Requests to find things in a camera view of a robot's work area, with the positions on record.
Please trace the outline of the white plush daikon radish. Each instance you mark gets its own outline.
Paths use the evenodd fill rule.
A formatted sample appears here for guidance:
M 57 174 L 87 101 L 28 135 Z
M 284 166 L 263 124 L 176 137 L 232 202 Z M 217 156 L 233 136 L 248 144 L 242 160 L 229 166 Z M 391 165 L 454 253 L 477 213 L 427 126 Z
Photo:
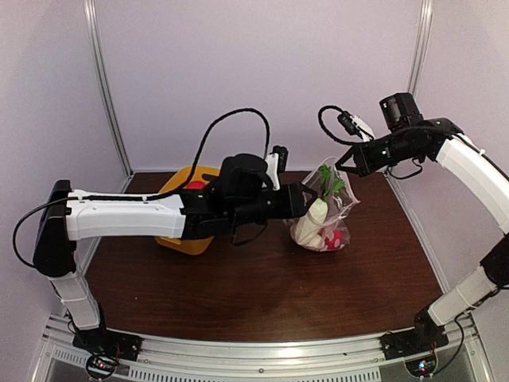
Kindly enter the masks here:
M 338 229 L 336 223 L 326 224 L 328 214 L 332 211 L 334 198 L 345 188 L 344 181 L 338 178 L 331 166 L 321 165 L 319 175 L 318 198 L 293 226 L 293 239 L 301 247 L 312 251 L 327 251 L 324 245 L 324 234 Z

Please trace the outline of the clear zip top bag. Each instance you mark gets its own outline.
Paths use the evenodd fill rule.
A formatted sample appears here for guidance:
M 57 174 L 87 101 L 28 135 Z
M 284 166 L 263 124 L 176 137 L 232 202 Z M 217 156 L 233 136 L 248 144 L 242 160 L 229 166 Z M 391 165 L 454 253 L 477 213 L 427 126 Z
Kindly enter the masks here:
M 292 240 L 310 251 L 339 251 L 350 243 L 345 219 L 359 200 L 336 162 L 328 157 L 304 178 L 302 184 L 317 192 L 317 199 L 304 216 L 286 222 Z

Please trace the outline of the small red plush fruit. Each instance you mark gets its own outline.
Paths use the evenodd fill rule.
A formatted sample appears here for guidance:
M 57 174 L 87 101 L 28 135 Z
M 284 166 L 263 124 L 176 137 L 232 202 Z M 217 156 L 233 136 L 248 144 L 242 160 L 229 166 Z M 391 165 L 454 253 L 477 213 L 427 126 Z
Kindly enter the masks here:
M 186 185 L 186 189 L 200 190 L 206 186 L 202 181 L 191 181 Z

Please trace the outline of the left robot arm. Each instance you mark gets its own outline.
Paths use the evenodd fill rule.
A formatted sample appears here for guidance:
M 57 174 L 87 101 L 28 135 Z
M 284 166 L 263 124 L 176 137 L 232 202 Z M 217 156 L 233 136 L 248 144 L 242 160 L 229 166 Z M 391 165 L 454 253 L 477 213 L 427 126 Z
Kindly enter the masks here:
M 185 183 L 165 193 L 99 194 L 55 183 L 41 214 L 30 266 L 46 276 L 84 341 L 97 353 L 114 347 L 97 301 L 74 260 L 76 242 L 108 236 L 160 236 L 202 240 L 246 224 L 304 216 L 317 192 L 299 181 L 279 181 L 278 154 L 237 154 L 203 189 Z

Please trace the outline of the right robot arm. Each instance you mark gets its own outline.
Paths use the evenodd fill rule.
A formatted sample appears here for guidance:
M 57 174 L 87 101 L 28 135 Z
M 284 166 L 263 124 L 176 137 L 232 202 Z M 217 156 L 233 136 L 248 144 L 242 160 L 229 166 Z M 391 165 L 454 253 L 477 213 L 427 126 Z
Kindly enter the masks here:
M 446 118 L 425 119 L 408 92 L 388 96 L 379 106 L 390 130 L 382 138 L 371 138 L 360 117 L 339 111 L 338 122 L 362 142 L 347 144 L 347 153 L 336 162 L 338 170 L 366 177 L 407 159 L 429 159 L 459 179 L 490 212 L 503 234 L 508 233 L 508 177 L 459 127 Z M 507 285 L 508 238 L 504 237 L 473 272 L 416 315 L 408 345 L 418 352 L 426 350 L 447 323 Z

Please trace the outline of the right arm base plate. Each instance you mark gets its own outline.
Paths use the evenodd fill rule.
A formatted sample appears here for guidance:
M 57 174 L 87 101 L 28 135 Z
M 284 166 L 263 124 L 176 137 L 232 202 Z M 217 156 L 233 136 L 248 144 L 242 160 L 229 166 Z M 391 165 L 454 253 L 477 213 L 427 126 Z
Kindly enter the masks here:
M 379 340 L 387 361 L 420 353 L 429 353 L 449 343 L 449 339 L 445 334 L 441 334 L 434 339 L 421 339 L 415 329 L 406 329 L 397 333 L 386 332 Z

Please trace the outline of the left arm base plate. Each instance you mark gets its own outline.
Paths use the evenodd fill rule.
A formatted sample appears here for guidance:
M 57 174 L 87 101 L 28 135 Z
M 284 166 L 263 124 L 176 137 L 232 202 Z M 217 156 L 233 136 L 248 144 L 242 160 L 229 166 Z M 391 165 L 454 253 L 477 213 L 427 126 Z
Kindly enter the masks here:
M 114 360 L 136 361 L 142 346 L 138 335 L 97 328 L 75 330 L 72 344 L 90 354 L 110 357 Z

